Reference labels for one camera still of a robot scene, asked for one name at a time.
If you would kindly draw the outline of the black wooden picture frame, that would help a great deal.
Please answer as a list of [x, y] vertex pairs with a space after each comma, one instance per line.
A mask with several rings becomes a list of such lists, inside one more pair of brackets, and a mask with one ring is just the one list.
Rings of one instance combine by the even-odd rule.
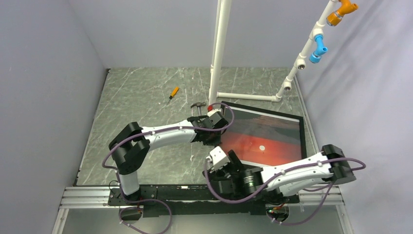
[[220, 147], [249, 166], [277, 166], [307, 157], [303, 117], [227, 102]]

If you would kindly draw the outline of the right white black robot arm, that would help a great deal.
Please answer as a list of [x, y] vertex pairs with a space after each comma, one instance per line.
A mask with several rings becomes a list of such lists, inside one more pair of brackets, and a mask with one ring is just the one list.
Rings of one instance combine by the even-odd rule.
[[224, 203], [239, 204], [265, 196], [281, 202], [319, 183], [340, 185], [355, 181], [351, 161], [357, 160], [345, 157], [341, 148], [328, 144], [319, 153], [302, 160], [247, 169], [234, 151], [224, 153], [221, 147], [216, 147], [205, 159], [203, 175], [210, 192]]

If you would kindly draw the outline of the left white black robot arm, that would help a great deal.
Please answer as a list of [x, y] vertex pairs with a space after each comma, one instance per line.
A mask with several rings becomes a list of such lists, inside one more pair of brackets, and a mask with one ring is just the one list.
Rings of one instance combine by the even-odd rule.
[[132, 205], [141, 197], [137, 171], [150, 151], [180, 143], [217, 145], [229, 125], [230, 121], [219, 111], [158, 127], [141, 127], [137, 122], [126, 125], [109, 143], [119, 176], [121, 199]]

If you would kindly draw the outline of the orange handled screwdriver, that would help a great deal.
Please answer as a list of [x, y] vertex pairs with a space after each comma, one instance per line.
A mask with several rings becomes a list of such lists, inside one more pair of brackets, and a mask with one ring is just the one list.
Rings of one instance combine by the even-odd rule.
[[171, 94], [169, 95], [168, 104], [169, 104], [169, 103], [172, 101], [172, 99], [176, 96], [176, 94], [178, 93], [178, 91], [179, 91], [179, 87], [178, 87], [178, 86], [173, 89], [173, 91], [172, 91]]

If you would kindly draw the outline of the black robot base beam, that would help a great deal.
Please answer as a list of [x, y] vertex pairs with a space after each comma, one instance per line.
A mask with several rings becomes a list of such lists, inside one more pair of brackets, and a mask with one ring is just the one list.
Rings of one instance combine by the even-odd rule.
[[[141, 194], [137, 200], [158, 199], [165, 202], [171, 209], [172, 215], [210, 215], [210, 214], [250, 214], [265, 215], [270, 205], [298, 204], [298, 195], [287, 198], [262, 198], [240, 204], [227, 204], [217, 200], [210, 193], [206, 185], [141, 185]], [[137, 206], [142, 207], [143, 217], [159, 217], [169, 215], [167, 208], [155, 201], [130, 204], [124, 201], [117, 187], [110, 188], [109, 206]]]

